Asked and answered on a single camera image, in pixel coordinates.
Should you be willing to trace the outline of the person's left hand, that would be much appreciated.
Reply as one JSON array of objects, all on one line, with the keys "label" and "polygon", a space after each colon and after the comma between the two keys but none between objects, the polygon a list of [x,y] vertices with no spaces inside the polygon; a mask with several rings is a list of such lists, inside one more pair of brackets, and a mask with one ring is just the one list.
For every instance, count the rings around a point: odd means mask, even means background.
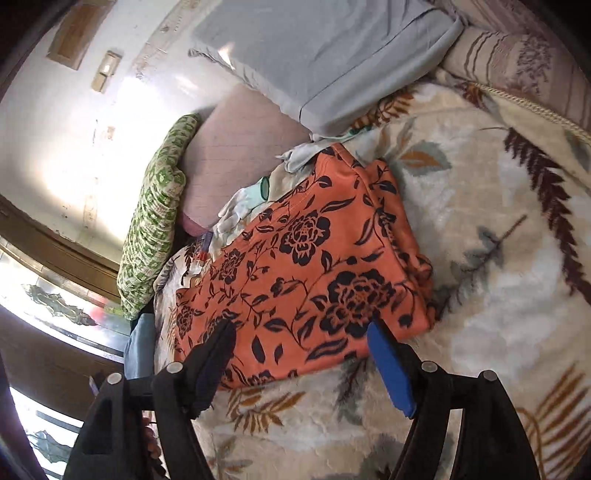
[{"label": "person's left hand", "polygon": [[142,431],[146,441],[146,448],[149,456],[154,460],[158,460],[161,455],[161,449],[157,443],[154,431],[151,428],[150,419],[148,417],[142,418]]}]

